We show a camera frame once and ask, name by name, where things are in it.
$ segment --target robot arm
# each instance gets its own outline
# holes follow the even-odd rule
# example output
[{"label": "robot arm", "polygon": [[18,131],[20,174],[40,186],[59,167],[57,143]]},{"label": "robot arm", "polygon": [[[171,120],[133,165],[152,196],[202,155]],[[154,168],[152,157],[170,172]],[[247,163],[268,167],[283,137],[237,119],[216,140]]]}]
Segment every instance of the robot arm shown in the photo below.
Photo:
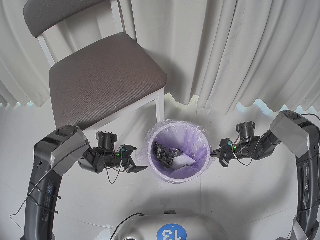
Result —
[{"label": "robot arm", "polygon": [[290,239],[313,240],[319,227],[319,128],[303,116],[285,110],[261,138],[254,136],[254,129],[254,122],[238,124],[240,142],[233,145],[229,138],[222,139],[220,149],[214,150],[211,156],[218,157],[222,166],[228,167],[232,159],[260,160],[270,156],[281,142],[286,145],[296,156],[298,173],[298,209]]},{"label": "robot arm", "polygon": [[91,148],[82,130],[63,126],[34,146],[34,163],[26,199],[25,230],[20,240],[55,239],[52,234],[54,214],[62,175],[75,162],[81,168],[101,173],[104,168],[124,166],[127,173],[137,173],[147,166],[136,166],[131,154],[137,148],[121,145],[117,152],[117,135],[97,132],[98,147]]}]

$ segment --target crumpled black plastic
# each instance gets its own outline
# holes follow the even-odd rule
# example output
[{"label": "crumpled black plastic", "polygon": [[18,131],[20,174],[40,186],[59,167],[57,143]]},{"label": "crumpled black plastic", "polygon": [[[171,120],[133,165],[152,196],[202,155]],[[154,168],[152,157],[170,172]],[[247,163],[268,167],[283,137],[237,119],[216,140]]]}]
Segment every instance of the crumpled black plastic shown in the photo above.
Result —
[{"label": "crumpled black plastic", "polygon": [[172,167],[173,158],[183,154],[178,148],[168,148],[156,141],[153,144],[153,152],[157,156],[158,161],[166,168]]}]

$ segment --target black cylindrical motor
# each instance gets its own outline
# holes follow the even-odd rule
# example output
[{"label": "black cylindrical motor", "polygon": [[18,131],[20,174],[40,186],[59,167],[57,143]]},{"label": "black cylindrical motor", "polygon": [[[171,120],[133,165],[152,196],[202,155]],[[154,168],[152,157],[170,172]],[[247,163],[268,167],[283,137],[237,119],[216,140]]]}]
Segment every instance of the black cylindrical motor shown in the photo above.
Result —
[{"label": "black cylindrical motor", "polygon": [[96,139],[98,140],[99,148],[112,150],[114,143],[118,140],[118,137],[114,133],[98,131],[96,133]]},{"label": "black cylindrical motor", "polygon": [[249,142],[251,137],[254,137],[254,129],[256,129],[256,125],[254,122],[241,122],[237,124],[235,130],[240,134],[240,141]]}]

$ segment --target white floor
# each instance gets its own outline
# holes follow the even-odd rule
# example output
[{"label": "white floor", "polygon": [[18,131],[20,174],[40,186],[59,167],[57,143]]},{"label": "white floor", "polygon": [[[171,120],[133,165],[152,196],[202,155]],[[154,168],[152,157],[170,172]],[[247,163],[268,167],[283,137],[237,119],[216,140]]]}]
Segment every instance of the white floor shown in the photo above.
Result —
[{"label": "white floor", "polygon": [[[253,105],[240,112],[221,116],[196,108],[196,97],[187,106],[166,95],[166,118],[186,120],[206,128],[212,148],[220,139],[237,138],[239,122],[254,121],[256,135],[262,135],[277,115],[265,115]],[[313,116],[308,117],[320,126]],[[140,146],[148,129],[156,123],[150,103],[100,130],[118,135],[118,145]],[[23,231],[10,219],[24,200],[33,166],[33,146],[55,129],[50,100],[41,108],[0,106],[0,239],[19,239]],[[91,146],[97,144],[95,132],[87,132]],[[149,170],[120,174],[113,185],[106,172],[93,174],[75,164],[62,179],[55,215],[56,239],[109,240],[114,228],[127,216],[142,212],[162,214],[203,213],[216,218],[230,240],[273,240],[287,237],[297,209],[297,176],[294,155],[279,145],[273,155],[243,166],[232,161],[224,168],[216,160],[190,182],[179,185],[160,181]],[[24,208],[14,217],[23,227]]]}]

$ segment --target curtain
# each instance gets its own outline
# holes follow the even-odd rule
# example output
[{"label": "curtain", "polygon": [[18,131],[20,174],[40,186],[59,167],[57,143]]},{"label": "curtain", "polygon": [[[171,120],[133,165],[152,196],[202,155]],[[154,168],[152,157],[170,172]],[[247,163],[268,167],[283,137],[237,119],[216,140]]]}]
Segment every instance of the curtain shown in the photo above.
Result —
[{"label": "curtain", "polygon": [[[0,102],[41,106],[49,64],[22,15],[27,0],[2,0]],[[226,114],[263,100],[320,111],[320,0],[119,0],[125,31],[168,75],[166,92]],[[44,33],[55,62],[115,34],[109,2]]]}]

